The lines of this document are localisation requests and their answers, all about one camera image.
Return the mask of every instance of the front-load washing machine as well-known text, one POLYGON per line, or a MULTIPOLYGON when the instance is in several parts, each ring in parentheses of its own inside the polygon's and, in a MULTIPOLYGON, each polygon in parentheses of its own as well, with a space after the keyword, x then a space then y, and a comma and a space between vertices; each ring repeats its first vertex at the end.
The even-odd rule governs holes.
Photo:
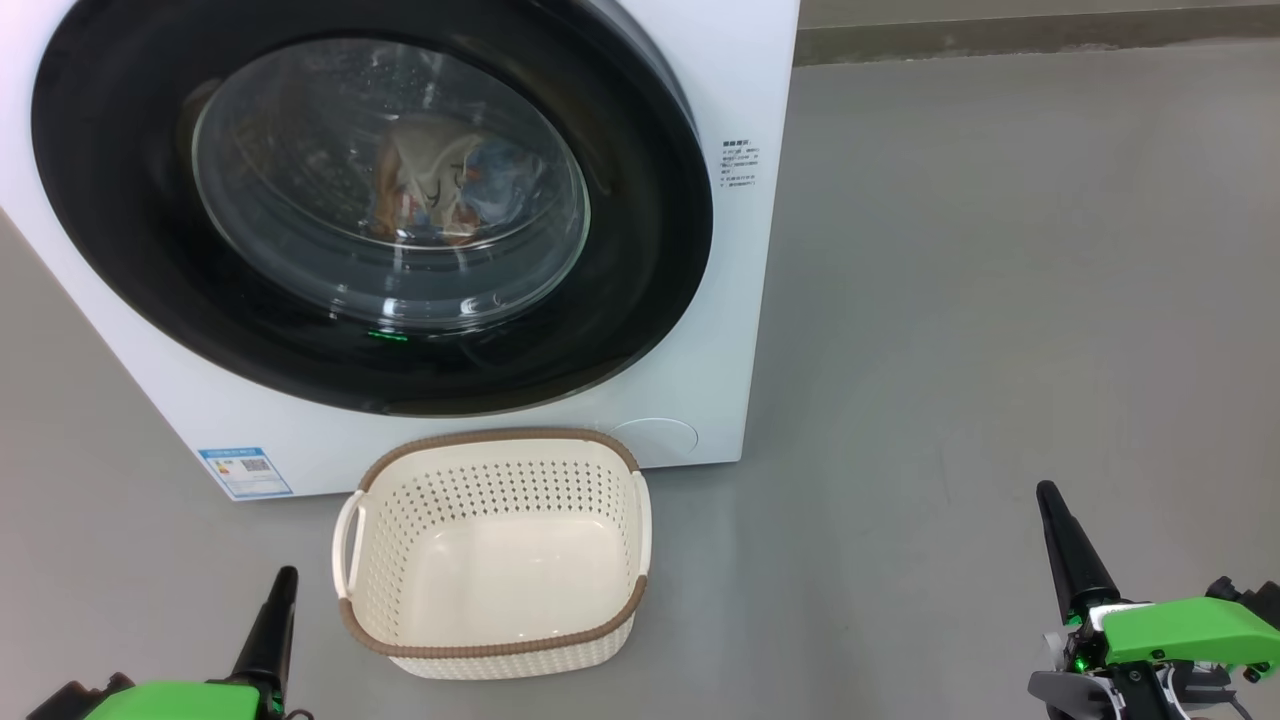
POLYGON ((741 456, 796 0, 5 3, 0 208, 236 498, 741 456))

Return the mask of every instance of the white perforated basket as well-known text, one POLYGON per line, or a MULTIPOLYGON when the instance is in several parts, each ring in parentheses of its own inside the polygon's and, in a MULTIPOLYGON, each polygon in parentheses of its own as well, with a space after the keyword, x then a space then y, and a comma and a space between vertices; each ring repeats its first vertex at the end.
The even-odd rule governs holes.
POLYGON ((334 587, 351 634, 415 675, 564 673, 626 642, 650 534, 644 477, 605 434, 429 438, 383 456, 343 505, 334 587))

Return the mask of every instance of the brown basket rim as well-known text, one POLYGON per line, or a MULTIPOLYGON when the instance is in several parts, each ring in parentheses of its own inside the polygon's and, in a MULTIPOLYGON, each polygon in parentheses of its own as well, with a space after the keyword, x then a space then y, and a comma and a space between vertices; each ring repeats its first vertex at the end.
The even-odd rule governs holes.
MULTIPOLYGON (((640 469, 631 451, 626 448, 625 445, 617 439, 596 432, 577 428, 522 428, 522 429, 506 429, 506 430, 481 430, 470 433, 454 433, 448 436, 430 437, 424 439, 417 439, 413 442, 407 442, 387 455, 378 459, 365 477, 360 480, 360 489, 369 492, 372 487, 374 480, 378 475, 387 469, 388 465, 399 460, 401 457, 410 455, 412 452, 419 452, 422 450, 434 450, 439 447, 451 447, 456 445, 474 445, 481 442, 499 442, 509 439, 581 439, 586 442, 594 442, 603 445, 609 450, 618 454, 626 462, 627 469, 632 473, 640 469)), ((640 598, 644 597, 644 591, 649 585, 649 578, 646 575, 640 575, 636 578, 636 583, 631 589, 631 597, 627 598, 626 605, 622 610, 617 612, 613 618, 605 623, 596 625, 589 630, 582 630, 579 633, 570 633, 567 635, 556 635, 552 638, 543 638, 536 641, 524 641, 518 643, 503 643, 503 644, 477 644, 477 646, 398 646, 384 643, 375 639, 369 634, 367 630, 356 619, 356 609, 352 606, 349 598, 342 598, 338 601, 338 610, 342 614, 342 624, 347 628, 347 632, 356 638, 360 644, 367 647, 369 650, 385 655, 388 657, 404 657, 415 660, 467 660, 467 659, 480 659, 480 657, 498 657, 506 655, 522 655, 526 652, 540 652, 545 650, 557 650, 562 647, 570 647, 575 644, 582 644, 589 642, 595 642, 609 633, 613 633, 621 628, 632 615, 635 615, 636 607, 640 606, 640 598)))
POLYGON ((617 439, 596 430, 586 430, 580 428, 518 428, 508 430, 479 430, 470 433, 453 433, 448 436, 436 436, 422 439, 415 439, 412 442, 406 442, 404 445, 392 450, 387 455, 379 457, 365 473, 365 477, 360 479, 360 489, 369 492, 369 488, 374 486, 374 480, 378 475, 387 469, 388 465, 404 457, 406 455, 419 452, 422 450, 436 450, 440 447, 452 447, 456 445, 476 445, 481 442, 504 442, 508 439, 581 439, 586 442, 594 442, 596 445, 603 445, 617 452, 622 457, 622 461, 627 464, 627 469, 635 473, 640 469, 640 464, 636 462, 635 455, 627 450, 627 446, 622 445, 617 439))

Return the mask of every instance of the washing machine door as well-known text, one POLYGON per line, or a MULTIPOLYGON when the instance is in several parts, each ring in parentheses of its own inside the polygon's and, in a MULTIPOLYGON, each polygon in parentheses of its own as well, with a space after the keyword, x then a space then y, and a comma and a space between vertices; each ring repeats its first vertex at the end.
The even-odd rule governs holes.
POLYGON ((616 6, 83 0, 32 131, 54 210, 134 310, 347 409, 598 383, 676 324, 710 250, 690 114, 616 6))

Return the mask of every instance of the concrete floor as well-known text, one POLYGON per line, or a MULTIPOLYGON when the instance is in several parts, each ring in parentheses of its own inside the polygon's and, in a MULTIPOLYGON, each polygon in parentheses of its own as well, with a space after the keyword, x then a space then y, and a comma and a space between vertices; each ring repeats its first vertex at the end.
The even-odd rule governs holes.
MULTIPOLYGON (((1042 717, 1037 480, 1133 598, 1280 578, 1277 69, 1280 45, 799 70, 746 457, 652 474, 635 633, 563 676, 425 682, 357 646, 342 498, 227 502, 3 238, 0 715, 224 675, 292 562, 291 705, 320 720, 1042 717)), ((1277 687, 1244 688, 1257 717, 1277 687)))

